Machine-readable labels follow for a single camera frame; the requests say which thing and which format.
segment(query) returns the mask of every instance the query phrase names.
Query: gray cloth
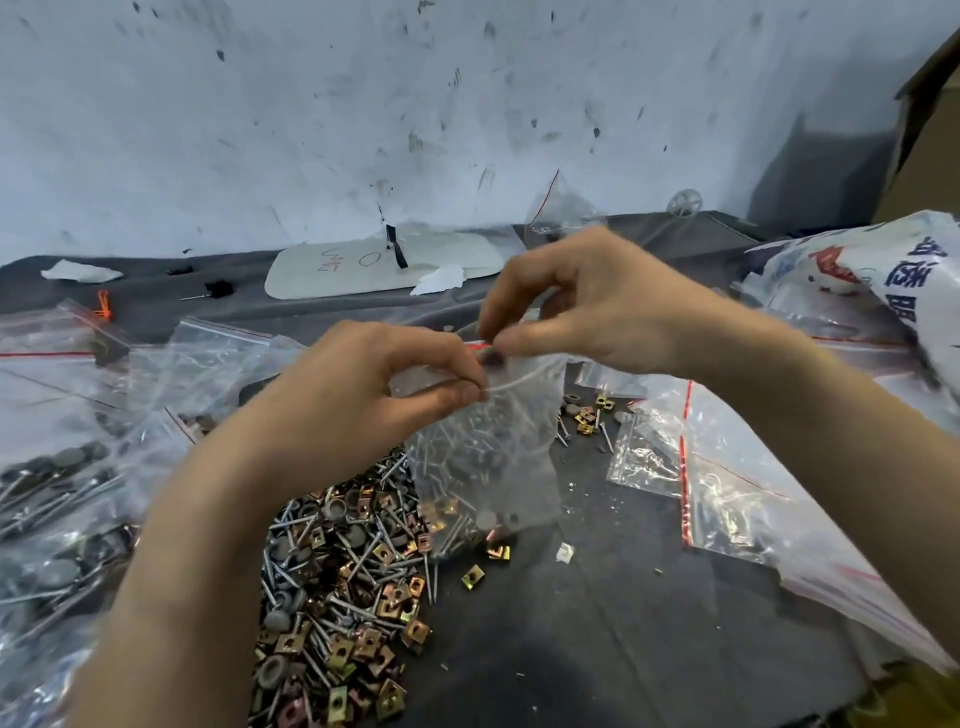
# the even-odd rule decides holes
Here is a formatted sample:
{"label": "gray cloth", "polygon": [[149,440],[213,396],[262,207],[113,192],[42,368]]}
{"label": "gray cloth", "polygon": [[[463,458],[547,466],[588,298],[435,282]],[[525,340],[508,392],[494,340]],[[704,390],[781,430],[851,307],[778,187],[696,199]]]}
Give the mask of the gray cloth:
{"label": "gray cloth", "polygon": [[[767,239],[716,213],[651,239],[662,220],[626,215],[611,227],[724,289],[745,273],[742,251]],[[476,319],[492,282],[423,297],[401,290],[275,301],[263,292],[275,255],[86,262],[127,274],[106,287],[117,325],[143,342],[164,341],[186,315],[307,344],[342,318],[460,328]],[[0,312],[64,298],[96,307],[99,286],[39,276],[54,261],[32,257],[0,269]],[[185,262],[197,272],[165,275]],[[213,279],[231,281],[236,293],[180,302]],[[579,436],[569,449],[555,443],[564,513],[556,525],[522,533],[509,565],[477,562],[488,576],[472,592],[460,576],[474,556],[441,569],[439,603],[422,615],[434,633],[426,653],[407,660],[408,709],[399,725],[764,728],[865,690],[838,615],[784,592],[770,570],[685,550],[680,503],[607,482],[610,455],[601,443]],[[576,547],[569,565],[554,559],[561,542]]]}

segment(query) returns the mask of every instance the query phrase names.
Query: left hand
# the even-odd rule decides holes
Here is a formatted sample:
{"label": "left hand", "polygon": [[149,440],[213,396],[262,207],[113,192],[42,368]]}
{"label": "left hand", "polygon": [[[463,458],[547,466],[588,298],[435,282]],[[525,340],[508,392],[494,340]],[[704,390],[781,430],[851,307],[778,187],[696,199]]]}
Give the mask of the left hand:
{"label": "left hand", "polygon": [[[391,397],[391,377],[417,365],[457,378]],[[233,466],[235,477],[255,481],[261,504],[279,508],[361,473],[418,429],[479,400],[486,386],[483,367],[456,334],[342,321],[190,459]]]}

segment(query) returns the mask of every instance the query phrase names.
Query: metal clip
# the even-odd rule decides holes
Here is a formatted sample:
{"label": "metal clip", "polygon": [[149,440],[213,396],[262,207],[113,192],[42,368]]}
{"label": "metal clip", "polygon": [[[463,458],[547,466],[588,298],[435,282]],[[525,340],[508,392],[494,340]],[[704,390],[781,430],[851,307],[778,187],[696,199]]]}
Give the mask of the metal clip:
{"label": "metal clip", "polygon": [[483,570],[474,564],[472,569],[465,573],[460,580],[468,590],[473,591],[473,587],[475,587],[483,577]]}
{"label": "metal clip", "polygon": [[348,688],[343,685],[330,691],[330,699],[326,704],[326,724],[347,722]]}
{"label": "metal clip", "polygon": [[330,643],[330,656],[326,658],[326,666],[338,672],[346,667],[347,660],[350,659],[350,653],[353,651],[353,645],[353,640],[334,635],[333,641]]}
{"label": "metal clip", "polygon": [[393,680],[386,680],[376,698],[376,719],[384,722],[398,716],[406,709],[407,691]]}

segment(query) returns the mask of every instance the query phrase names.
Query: hand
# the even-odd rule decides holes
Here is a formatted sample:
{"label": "hand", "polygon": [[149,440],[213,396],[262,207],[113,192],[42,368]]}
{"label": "hand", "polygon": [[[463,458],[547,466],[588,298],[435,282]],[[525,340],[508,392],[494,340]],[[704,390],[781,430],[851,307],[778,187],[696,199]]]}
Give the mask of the hand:
{"label": "hand", "polygon": [[[457,378],[391,397],[390,378],[416,365]],[[279,506],[361,473],[418,429],[480,399],[486,385],[456,334],[342,321],[195,450],[249,464],[244,470],[269,478],[270,505]]]}
{"label": "hand", "polygon": [[[518,324],[553,287],[540,320]],[[484,301],[479,332],[507,355],[567,352],[623,372],[698,378],[720,355],[710,337],[753,316],[606,228],[589,228],[512,258]]]}

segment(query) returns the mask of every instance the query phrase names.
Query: right hand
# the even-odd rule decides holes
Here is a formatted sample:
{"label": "right hand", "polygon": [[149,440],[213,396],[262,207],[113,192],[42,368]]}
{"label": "right hand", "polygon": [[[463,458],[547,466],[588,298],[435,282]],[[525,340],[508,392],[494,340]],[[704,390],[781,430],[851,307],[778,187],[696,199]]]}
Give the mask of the right hand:
{"label": "right hand", "polygon": [[[518,323],[550,288],[540,320]],[[755,316],[608,229],[588,228],[511,258],[479,333],[507,355],[567,352],[622,372],[698,378],[722,355],[708,337]]]}

